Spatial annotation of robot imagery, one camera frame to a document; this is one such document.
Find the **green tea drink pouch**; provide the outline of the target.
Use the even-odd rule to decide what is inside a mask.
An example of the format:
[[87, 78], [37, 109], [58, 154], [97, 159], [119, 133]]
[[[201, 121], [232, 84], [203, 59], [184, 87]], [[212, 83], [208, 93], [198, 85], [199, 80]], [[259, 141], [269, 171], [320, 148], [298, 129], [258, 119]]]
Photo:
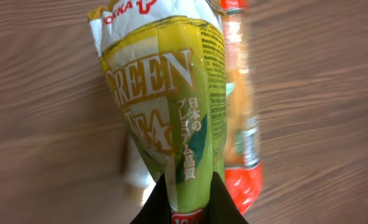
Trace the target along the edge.
[[111, 1], [87, 14], [101, 68], [139, 154], [165, 175], [172, 223], [205, 223], [227, 136], [219, 1]]

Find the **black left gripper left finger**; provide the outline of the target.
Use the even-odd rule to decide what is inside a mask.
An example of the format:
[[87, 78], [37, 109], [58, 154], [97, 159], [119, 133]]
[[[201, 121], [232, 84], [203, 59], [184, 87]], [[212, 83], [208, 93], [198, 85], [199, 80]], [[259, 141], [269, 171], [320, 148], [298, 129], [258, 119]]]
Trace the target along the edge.
[[146, 203], [130, 224], [171, 224], [165, 175], [162, 174]]

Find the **orange biscuit pack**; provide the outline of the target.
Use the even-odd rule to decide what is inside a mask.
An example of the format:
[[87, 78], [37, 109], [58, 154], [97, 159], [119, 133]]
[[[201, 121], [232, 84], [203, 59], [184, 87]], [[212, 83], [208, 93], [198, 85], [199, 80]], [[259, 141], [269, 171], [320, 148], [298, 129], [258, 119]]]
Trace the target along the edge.
[[245, 214], [262, 191], [259, 156], [259, 123], [254, 104], [249, 28], [245, 0], [222, 0], [228, 133], [224, 149], [225, 184], [241, 214]]

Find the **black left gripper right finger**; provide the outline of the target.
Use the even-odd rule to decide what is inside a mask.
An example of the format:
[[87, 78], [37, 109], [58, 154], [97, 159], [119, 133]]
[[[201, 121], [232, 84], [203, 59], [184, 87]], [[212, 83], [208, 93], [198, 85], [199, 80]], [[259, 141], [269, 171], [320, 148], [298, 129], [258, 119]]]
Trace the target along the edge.
[[209, 202], [206, 206], [206, 224], [248, 224], [232, 200], [222, 178], [213, 172]]

